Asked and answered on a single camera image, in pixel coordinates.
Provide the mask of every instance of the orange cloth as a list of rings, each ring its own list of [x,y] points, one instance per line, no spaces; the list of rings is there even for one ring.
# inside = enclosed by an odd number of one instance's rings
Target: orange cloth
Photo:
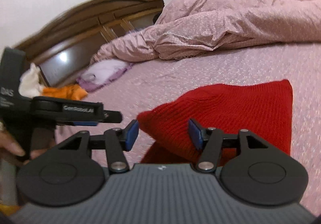
[[[10,216],[11,214],[14,214],[20,209],[19,206],[6,206],[0,204],[0,212],[2,212],[6,216]]]
[[[81,100],[85,98],[88,93],[78,84],[67,85],[63,88],[46,87],[42,91],[43,96],[55,97],[69,100]]]

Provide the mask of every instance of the white cloth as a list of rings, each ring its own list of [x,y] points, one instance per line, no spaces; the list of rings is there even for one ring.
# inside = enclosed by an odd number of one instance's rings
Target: white cloth
[[[34,63],[20,78],[19,93],[21,96],[33,98],[42,95],[44,85],[39,83],[40,68]]]

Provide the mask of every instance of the metal screw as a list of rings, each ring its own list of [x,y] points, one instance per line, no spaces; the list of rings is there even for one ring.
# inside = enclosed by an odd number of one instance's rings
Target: metal screw
[[[126,163],[121,161],[116,161],[111,164],[111,168],[115,171],[121,171],[126,168]]]
[[[205,170],[205,171],[208,171],[208,170],[211,170],[214,168],[214,164],[209,162],[209,161],[203,161],[203,162],[200,162],[198,164],[198,167],[201,169],[201,170]]]

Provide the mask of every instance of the gray ribbed surface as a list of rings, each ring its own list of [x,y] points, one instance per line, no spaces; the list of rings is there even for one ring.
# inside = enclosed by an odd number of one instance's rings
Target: gray ribbed surface
[[[298,204],[258,209],[228,196],[212,175],[188,164],[135,165],[113,175],[91,199],[65,208],[28,204],[11,219],[16,224],[308,224],[313,215]]]

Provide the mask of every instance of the pink bedsheet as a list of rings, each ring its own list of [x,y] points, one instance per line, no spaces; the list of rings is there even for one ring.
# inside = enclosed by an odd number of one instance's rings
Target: pink bedsheet
[[[202,85],[225,83],[253,85],[288,79],[293,87],[293,158],[309,173],[309,185],[302,203],[314,214],[321,214],[321,44],[276,44],[217,51],[202,57],[180,61],[160,59],[137,64],[110,86],[90,94],[85,100],[103,102],[105,109],[120,110],[125,126],[139,112],[172,101]],[[57,139],[65,139],[82,129],[101,134],[119,125],[64,127]],[[139,162],[153,143],[140,132],[131,152],[130,164]],[[95,151],[94,159],[106,166],[104,151]]]

